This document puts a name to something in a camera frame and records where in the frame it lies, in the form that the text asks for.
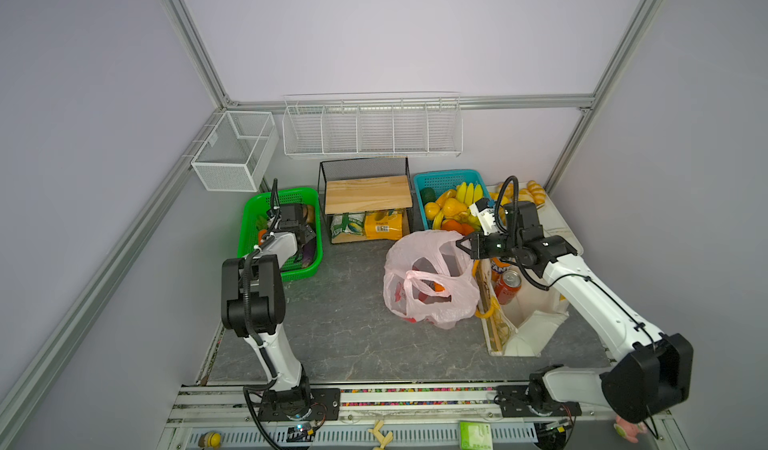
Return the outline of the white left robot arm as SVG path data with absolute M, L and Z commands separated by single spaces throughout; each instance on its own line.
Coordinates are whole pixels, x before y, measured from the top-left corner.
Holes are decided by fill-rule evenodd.
M 251 252 L 222 264 L 222 324 L 252 348 L 266 374 L 264 383 L 246 386 L 245 395 L 259 393 L 258 415 L 273 421 L 311 414 L 308 377 L 283 328 L 287 303 L 281 273 L 311 231 L 307 214 L 300 204 L 273 203 L 266 234 Z

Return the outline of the pink plastic grocery bag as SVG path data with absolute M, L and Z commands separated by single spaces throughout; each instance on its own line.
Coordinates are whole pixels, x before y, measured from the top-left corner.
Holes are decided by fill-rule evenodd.
M 480 291 L 472 276 L 473 260 L 456 247 L 461 238 L 455 231 L 419 231 L 392 245 L 384 265 L 383 300 L 394 315 L 445 330 L 475 315 Z M 435 292 L 434 282 L 445 291 Z M 418 292 L 434 301 L 422 303 Z

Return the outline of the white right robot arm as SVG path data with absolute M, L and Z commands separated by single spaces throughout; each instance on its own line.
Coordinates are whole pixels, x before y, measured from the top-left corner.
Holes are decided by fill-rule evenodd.
M 482 198 L 470 212 L 481 229 L 459 240 L 457 247 L 474 260 L 508 260 L 533 287 L 560 293 L 616 361 L 603 369 L 554 365 L 532 373 L 523 400 L 533 412 L 546 415 L 574 402 L 609 407 L 637 424 L 688 399 L 692 344 L 681 334 L 662 332 L 632 310 L 569 241 L 546 234 L 534 203 L 501 205 Z

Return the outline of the cream canvas tote bag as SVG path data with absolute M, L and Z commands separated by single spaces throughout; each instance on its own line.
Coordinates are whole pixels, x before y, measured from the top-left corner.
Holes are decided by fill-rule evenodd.
M 476 261 L 472 271 L 480 290 L 475 316 L 480 319 L 488 353 L 495 357 L 539 357 L 569 317 L 569 302 L 555 290 L 541 291 L 522 282 L 505 305 L 493 289 L 490 260 Z

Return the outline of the orange Fanta can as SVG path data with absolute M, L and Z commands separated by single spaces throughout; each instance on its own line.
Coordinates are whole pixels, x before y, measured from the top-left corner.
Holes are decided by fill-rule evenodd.
M 503 261 L 499 258 L 493 258 L 491 260 L 491 269 L 493 272 L 502 274 L 506 271 L 507 268 L 511 266 L 511 263 L 507 261 Z

